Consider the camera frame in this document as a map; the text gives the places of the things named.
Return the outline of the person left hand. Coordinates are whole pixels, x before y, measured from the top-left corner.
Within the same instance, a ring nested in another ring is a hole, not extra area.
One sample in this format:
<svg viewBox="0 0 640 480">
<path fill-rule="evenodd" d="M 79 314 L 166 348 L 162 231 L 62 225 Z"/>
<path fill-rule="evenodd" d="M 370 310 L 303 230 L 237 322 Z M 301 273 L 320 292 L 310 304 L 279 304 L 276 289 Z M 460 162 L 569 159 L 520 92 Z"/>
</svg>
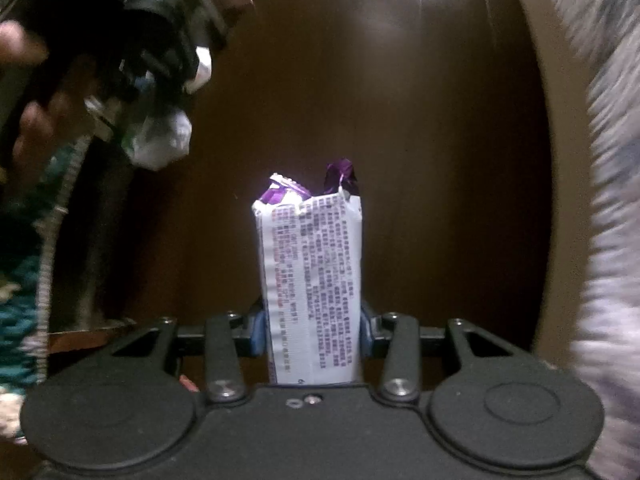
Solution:
<svg viewBox="0 0 640 480">
<path fill-rule="evenodd" d="M 44 44 L 18 24 L 1 24 L 1 63 L 29 66 L 47 58 Z M 26 188 L 37 182 L 54 153 L 63 145 L 87 134 L 92 118 L 85 99 L 96 91 L 96 82 L 88 75 L 73 74 L 63 82 L 48 104 L 36 101 L 25 105 L 20 115 L 20 130 L 12 148 L 9 185 Z"/>
</svg>

